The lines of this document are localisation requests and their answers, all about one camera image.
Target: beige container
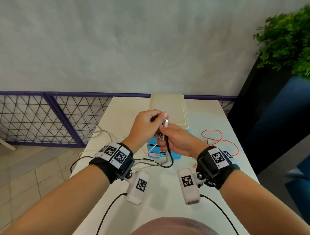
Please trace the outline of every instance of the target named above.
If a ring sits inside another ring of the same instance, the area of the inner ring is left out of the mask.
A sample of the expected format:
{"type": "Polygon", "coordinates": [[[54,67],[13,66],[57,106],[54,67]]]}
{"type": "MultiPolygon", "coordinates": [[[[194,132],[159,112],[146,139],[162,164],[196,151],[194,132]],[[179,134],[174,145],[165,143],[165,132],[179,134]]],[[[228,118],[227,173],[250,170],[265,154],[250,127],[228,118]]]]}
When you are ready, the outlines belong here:
{"type": "Polygon", "coordinates": [[[185,107],[184,95],[182,94],[151,94],[148,109],[167,111],[169,122],[188,130],[188,118],[185,107]]]}

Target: table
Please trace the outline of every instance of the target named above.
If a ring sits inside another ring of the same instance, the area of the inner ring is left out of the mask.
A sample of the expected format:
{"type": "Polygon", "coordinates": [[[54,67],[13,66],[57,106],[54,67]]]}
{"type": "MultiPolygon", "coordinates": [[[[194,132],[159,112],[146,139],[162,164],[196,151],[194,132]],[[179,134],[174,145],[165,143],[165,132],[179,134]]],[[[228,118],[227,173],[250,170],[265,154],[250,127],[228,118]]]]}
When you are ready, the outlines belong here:
{"type": "MultiPolygon", "coordinates": [[[[140,111],[148,109],[149,100],[149,98],[113,97],[99,122],[99,126],[111,134],[113,141],[122,141],[129,134],[136,115],[140,111]]],[[[219,102],[217,100],[185,100],[185,103],[188,113],[189,132],[203,139],[200,135],[203,130],[221,130],[224,139],[230,140],[238,146],[240,152],[235,158],[239,162],[240,168],[247,175],[258,181],[219,102]]],[[[206,136],[213,137],[214,139],[220,137],[218,135],[219,133],[216,132],[206,134],[206,136]]],[[[109,136],[106,133],[102,133],[100,136],[89,141],[82,156],[95,155],[102,146],[109,142],[109,136]]],[[[231,154],[237,151],[228,142],[221,141],[217,146],[226,149],[231,154]]],[[[141,158],[142,156],[142,151],[138,151],[134,158],[141,158]]],[[[90,158],[81,159],[71,176],[86,167],[89,161],[90,158]]],[[[206,198],[201,198],[199,204],[185,205],[177,170],[190,167],[192,172],[195,172],[195,168],[193,167],[195,163],[196,161],[193,158],[182,156],[181,159],[175,160],[171,168],[145,168],[145,171],[151,175],[151,180],[142,204],[135,206],[119,198],[111,207],[99,234],[127,235],[142,224],[159,217],[187,217],[205,223],[221,235],[234,234],[235,231],[222,212],[206,198]]],[[[141,168],[144,166],[144,164],[138,164],[136,167],[141,168]]],[[[108,206],[116,196],[124,193],[127,187],[127,182],[115,181],[81,223],[74,235],[96,234],[100,221],[108,206]]],[[[248,234],[229,209],[218,190],[204,185],[199,191],[201,194],[214,200],[224,210],[240,235],[248,234]]]]}

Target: wall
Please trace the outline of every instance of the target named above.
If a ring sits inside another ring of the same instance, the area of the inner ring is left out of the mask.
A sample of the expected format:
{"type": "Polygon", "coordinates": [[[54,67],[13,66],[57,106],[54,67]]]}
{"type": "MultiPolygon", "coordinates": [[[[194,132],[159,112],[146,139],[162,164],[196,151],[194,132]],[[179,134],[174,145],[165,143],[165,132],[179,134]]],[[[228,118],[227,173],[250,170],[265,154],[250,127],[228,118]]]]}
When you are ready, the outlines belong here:
{"type": "Polygon", "coordinates": [[[238,95],[255,28],[308,0],[2,0],[0,90],[238,95]]]}
{"type": "MultiPolygon", "coordinates": [[[[290,141],[290,137],[284,138],[283,141],[290,141]]],[[[309,154],[310,135],[257,175],[261,185],[299,215],[298,208],[284,185],[287,182],[284,175],[301,163],[309,154]]]]}

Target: floor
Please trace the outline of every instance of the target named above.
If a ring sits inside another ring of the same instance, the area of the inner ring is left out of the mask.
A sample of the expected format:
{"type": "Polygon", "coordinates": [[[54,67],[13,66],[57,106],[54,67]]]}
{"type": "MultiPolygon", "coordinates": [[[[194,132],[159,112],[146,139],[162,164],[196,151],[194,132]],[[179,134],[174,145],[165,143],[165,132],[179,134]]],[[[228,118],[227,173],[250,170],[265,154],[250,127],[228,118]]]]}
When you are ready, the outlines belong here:
{"type": "Polygon", "coordinates": [[[83,149],[0,145],[0,234],[51,190],[69,179],[83,149]]]}

